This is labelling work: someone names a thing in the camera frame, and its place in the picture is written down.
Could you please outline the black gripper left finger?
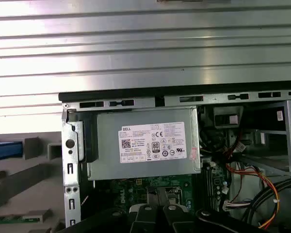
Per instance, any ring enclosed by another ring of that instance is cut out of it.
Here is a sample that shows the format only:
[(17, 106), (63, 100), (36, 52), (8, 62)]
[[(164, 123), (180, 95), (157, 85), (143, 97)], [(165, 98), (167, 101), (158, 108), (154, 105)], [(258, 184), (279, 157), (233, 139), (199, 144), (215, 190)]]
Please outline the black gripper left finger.
[(130, 207), (129, 213), (113, 207), (72, 226), (73, 233), (156, 233), (163, 205), (163, 188), (149, 187), (147, 203)]

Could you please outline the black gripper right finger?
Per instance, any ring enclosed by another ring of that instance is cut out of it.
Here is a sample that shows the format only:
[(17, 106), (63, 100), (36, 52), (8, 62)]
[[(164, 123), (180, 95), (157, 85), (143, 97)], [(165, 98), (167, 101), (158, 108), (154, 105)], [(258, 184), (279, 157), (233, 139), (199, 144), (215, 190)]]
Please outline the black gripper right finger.
[(226, 214), (200, 209), (194, 215), (183, 205), (172, 204), (164, 187), (159, 188), (159, 204), (174, 233), (261, 233), (262, 230)]

